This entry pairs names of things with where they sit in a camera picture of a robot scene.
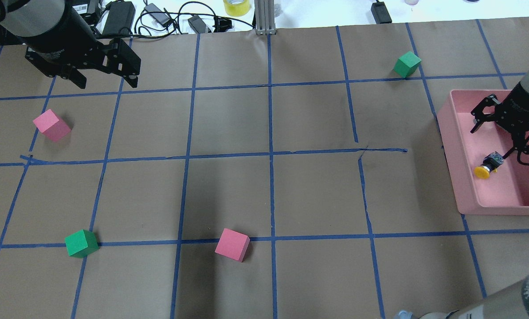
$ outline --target green cube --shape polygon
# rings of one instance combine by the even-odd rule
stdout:
[[[71,257],[83,258],[98,250],[97,238],[88,230],[80,230],[65,238],[67,254]]]
[[[398,58],[398,61],[396,61],[396,64],[394,65],[394,71],[401,77],[407,78],[416,71],[420,62],[422,62],[422,60],[420,60],[419,57],[417,57],[412,51],[408,51],[405,55]]]

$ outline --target tape roll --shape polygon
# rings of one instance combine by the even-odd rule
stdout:
[[[223,0],[225,12],[230,16],[244,16],[251,8],[248,0]]]

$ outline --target metal post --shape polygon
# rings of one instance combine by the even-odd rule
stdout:
[[[255,0],[256,34],[276,34],[274,0]]]

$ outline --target pink plastic tray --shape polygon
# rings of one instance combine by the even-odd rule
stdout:
[[[469,133],[474,125],[471,110],[491,93],[502,101],[509,92],[454,89],[437,114],[455,201],[462,214],[529,215],[529,166],[518,164],[516,153],[489,179],[473,175],[473,168],[485,156],[494,151],[504,154],[512,141],[509,133],[491,122]],[[529,162],[529,156],[523,155],[522,160]]]

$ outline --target pink cube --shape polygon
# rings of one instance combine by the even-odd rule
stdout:
[[[45,111],[33,120],[39,131],[50,140],[57,142],[71,132],[70,127],[60,119],[51,109]]]
[[[215,252],[238,262],[243,262],[244,253],[247,252],[250,241],[251,239],[247,235],[225,228],[221,238],[219,238]]]

